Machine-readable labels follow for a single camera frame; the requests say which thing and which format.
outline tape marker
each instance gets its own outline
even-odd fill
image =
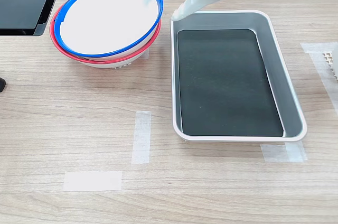
[[[301,43],[305,53],[332,52],[338,43]]]
[[[136,112],[132,164],[149,163],[151,125],[151,111]]]
[[[338,82],[331,71],[330,65],[326,62],[324,53],[338,49],[338,43],[302,43],[304,52],[309,53],[333,107],[338,114]]]
[[[139,57],[138,59],[143,59],[143,60],[149,59],[149,49],[150,49],[150,48],[148,48],[148,49],[142,54],[142,56]]]
[[[307,161],[302,141],[287,142],[284,145],[261,144],[266,162],[304,162]]]
[[[63,191],[119,191],[121,185],[121,171],[66,172]]]

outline blue bowl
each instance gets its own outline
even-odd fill
[[[132,47],[138,45],[139,43],[141,43],[145,38],[147,38],[147,36],[149,36],[149,34],[155,30],[156,26],[158,25],[158,22],[161,19],[162,16],[162,12],[163,12],[163,0],[156,0],[157,4],[158,4],[158,16],[156,19],[156,22],[154,23],[154,25],[152,26],[152,28],[145,34],[143,35],[139,40],[137,40],[136,42],[132,43],[129,46],[126,46],[120,50],[116,50],[116,51],[112,51],[109,53],[104,53],[104,54],[82,54],[76,51],[73,51],[71,48],[69,48],[64,41],[61,38],[61,34],[60,34],[60,27],[61,27],[61,23],[64,21],[65,15],[68,12],[69,8],[75,3],[75,1],[77,0],[68,0],[65,5],[62,7],[61,11],[59,12],[58,16],[55,19],[55,25],[54,25],[54,35],[55,38],[57,40],[57,42],[59,43],[59,45],[64,48],[66,51],[80,56],[80,57],[85,57],[85,58],[104,58],[104,57],[108,57],[108,56],[112,56],[112,55],[116,55],[119,54],[121,52],[127,51],[129,49],[131,49]]]

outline bowl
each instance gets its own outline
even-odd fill
[[[141,18],[144,19],[144,15],[139,13],[137,11],[137,6],[134,6],[134,3],[132,3],[136,1],[136,3],[138,3],[140,0],[132,1],[130,4],[123,2],[121,5],[126,6],[129,9],[132,8],[131,10],[123,11],[123,13],[121,13],[118,6],[116,6],[119,4],[114,4],[112,0],[110,1],[110,3],[101,3],[100,1],[101,0],[68,0],[65,3],[64,7],[62,7],[59,14],[55,18],[54,26],[54,36],[61,48],[78,57],[95,61],[107,61],[115,58],[124,57],[139,50],[147,42],[149,42],[153,34],[156,32],[158,23],[161,19],[163,12],[163,0],[152,1],[152,7],[150,10],[152,16],[150,17],[148,16],[148,14],[144,14],[146,19],[145,22],[147,22],[147,24],[143,24],[143,21],[137,21],[135,23],[134,17],[136,18],[136,16],[140,17],[141,15]],[[112,10],[114,10],[115,14],[117,15],[130,14],[130,16],[134,17],[128,18],[130,19],[130,22],[122,21],[123,23],[120,24],[118,17],[113,17],[113,13],[108,10],[103,10],[103,8],[112,8]],[[107,21],[107,17],[110,17],[110,15],[112,15],[112,17],[109,21]],[[142,30],[137,29],[137,31],[132,32],[132,26],[138,24],[139,22],[142,22],[141,25],[143,28],[140,27],[141,25],[138,25],[138,28],[141,28]],[[67,28],[67,24],[69,24],[71,30],[75,30],[75,32],[79,33],[79,35],[82,35],[82,38],[74,39],[72,35],[73,33],[65,31],[65,28]],[[151,26],[150,29],[146,33],[144,33],[143,31],[146,31],[149,26]],[[77,51],[65,44],[64,39],[61,36],[62,29],[64,39],[70,40],[72,45],[77,46]],[[96,36],[103,36],[104,38],[98,38],[98,40],[93,42],[90,42],[88,40],[84,41],[87,37],[95,39]],[[116,39],[120,38],[119,42],[114,42],[114,37]],[[104,40],[102,41],[101,45],[96,45],[97,42],[100,43],[101,40]],[[79,52],[84,44],[86,44],[87,47]],[[105,53],[96,53],[98,50],[105,51]]]
[[[149,40],[148,43],[146,43],[145,46],[143,46],[142,48],[140,48],[139,50],[126,55],[123,58],[118,58],[118,59],[113,59],[113,60],[108,60],[108,61],[92,61],[92,60],[88,60],[88,59],[84,59],[84,58],[80,58],[78,56],[75,56],[74,54],[71,54],[70,52],[66,51],[65,49],[63,49],[57,42],[55,36],[54,36],[54,21],[56,16],[58,15],[59,11],[62,9],[59,8],[50,23],[49,26],[49,34],[50,37],[52,39],[52,42],[54,44],[54,46],[64,55],[66,55],[68,58],[71,58],[73,60],[76,60],[82,64],[85,64],[87,66],[90,67],[96,67],[96,68],[121,68],[124,66],[127,66],[129,64],[131,64],[133,61],[135,61],[137,58],[141,57],[148,49],[149,47],[154,43],[154,41],[156,40],[156,38],[158,37],[159,31],[161,29],[161,20],[158,22],[157,24],[157,28],[155,30],[154,35],[152,36],[152,38]]]

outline wood grain surface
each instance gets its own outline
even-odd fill
[[[259,144],[190,144],[174,133],[169,19],[183,1],[164,0],[149,60],[118,70],[66,58],[48,29],[0,37],[1,224],[338,223],[338,115],[300,45],[338,40],[338,0],[207,7],[270,16],[308,123],[304,163],[265,162]],[[142,110],[152,112],[150,163],[131,165]],[[66,171],[122,171],[122,190],[63,192]]]

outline red bowl rim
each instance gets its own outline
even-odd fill
[[[83,63],[88,63],[88,64],[112,64],[112,63],[117,63],[117,62],[122,62],[128,59],[131,59],[137,55],[139,55],[140,53],[144,52],[146,49],[148,49],[153,42],[156,40],[159,31],[161,29],[161,23],[162,21],[160,20],[158,22],[156,31],[154,33],[154,35],[152,36],[152,38],[149,40],[149,42],[147,42],[146,45],[144,45],[141,49],[133,52],[132,54],[126,55],[125,57],[122,58],[118,58],[118,59],[113,59],[113,60],[107,60],[107,61],[93,61],[93,60],[87,60],[87,59],[81,59],[79,57],[76,57],[75,55],[69,53],[68,51],[64,50],[57,42],[55,36],[54,36],[54,20],[57,17],[59,11],[62,9],[62,6],[55,12],[55,14],[53,15],[53,18],[51,20],[50,26],[49,26],[49,35],[52,39],[53,44],[55,45],[55,47],[64,55],[66,55],[68,58],[71,58],[73,60],[79,61],[79,62],[83,62]]]

